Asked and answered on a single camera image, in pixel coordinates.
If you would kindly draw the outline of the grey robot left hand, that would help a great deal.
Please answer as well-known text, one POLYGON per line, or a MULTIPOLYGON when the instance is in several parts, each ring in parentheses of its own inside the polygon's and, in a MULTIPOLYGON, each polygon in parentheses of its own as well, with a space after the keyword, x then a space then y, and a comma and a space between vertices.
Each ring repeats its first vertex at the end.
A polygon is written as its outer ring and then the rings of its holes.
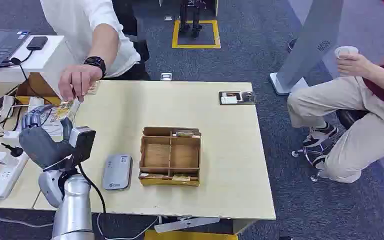
POLYGON ((43 171, 56 170, 63 166, 62 161, 74 152, 69 143, 73 124, 69 118, 61 120, 63 139, 54 141, 43 129, 41 115, 53 106, 46 104, 38 106, 21 119, 21 132, 18 141, 23 151, 43 171))

